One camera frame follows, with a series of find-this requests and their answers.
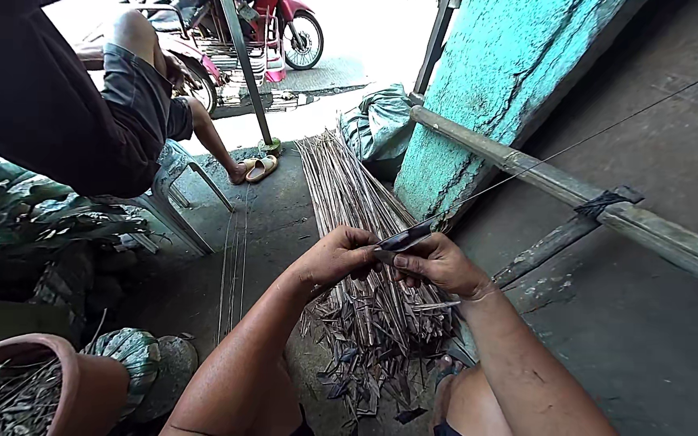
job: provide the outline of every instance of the turquoise wall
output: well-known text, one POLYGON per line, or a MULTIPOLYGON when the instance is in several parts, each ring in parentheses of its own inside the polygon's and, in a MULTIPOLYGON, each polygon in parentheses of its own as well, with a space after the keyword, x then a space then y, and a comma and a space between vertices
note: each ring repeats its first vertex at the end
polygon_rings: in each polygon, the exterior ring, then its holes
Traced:
MULTIPOLYGON (((462 0, 424 106, 506 145, 625 0, 462 0)), ((416 126, 395 194, 418 219, 473 193, 483 159, 416 126)))

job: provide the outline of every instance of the clay pot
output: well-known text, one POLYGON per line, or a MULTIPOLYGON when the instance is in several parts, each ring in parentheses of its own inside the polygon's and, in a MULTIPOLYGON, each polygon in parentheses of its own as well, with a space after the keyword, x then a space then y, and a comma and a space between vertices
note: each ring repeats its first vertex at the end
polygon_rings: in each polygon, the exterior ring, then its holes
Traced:
POLYGON ((47 436, 103 436, 120 418, 128 371, 113 358, 77 354, 60 336, 30 333, 0 341, 0 364, 33 362, 45 354, 61 361, 61 399, 47 436))

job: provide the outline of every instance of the knee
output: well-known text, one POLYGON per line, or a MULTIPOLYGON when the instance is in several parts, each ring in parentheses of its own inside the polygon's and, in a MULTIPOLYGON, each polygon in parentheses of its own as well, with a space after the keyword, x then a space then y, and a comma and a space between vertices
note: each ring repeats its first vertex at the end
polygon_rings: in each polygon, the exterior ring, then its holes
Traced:
POLYGON ((155 43, 157 36, 155 29, 147 21, 147 18, 141 12, 131 9, 121 14, 114 24, 116 34, 123 34, 129 38, 144 40, 155 43))
POLYGON ((190 112, 193 114, 193 128, 206 127, 212 124, 212 117, 209 116, 199 99, 190 95, 182 98, 188 102, 190 112))

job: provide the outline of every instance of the dark shirt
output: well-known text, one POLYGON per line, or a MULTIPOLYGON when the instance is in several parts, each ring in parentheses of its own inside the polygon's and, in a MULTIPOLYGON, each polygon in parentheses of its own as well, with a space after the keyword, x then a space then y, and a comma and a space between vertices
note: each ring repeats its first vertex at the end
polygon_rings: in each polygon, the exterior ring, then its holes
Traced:
POLYGON ((0 156, 82 195, 139 195, 163 144, 94 86, 41 6, 0 0, 0 156))

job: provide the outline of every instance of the gray shorts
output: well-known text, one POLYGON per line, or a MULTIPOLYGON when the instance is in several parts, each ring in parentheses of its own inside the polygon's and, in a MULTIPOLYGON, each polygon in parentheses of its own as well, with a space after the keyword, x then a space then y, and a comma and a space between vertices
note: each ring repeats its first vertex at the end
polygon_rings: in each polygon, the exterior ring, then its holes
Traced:
POLYGON ((141 57, 115 44, 104 45, 102 98, 135 118, 159 144, 187 140, 193 116, 187 100, 171 98, 171 83, 141 57))

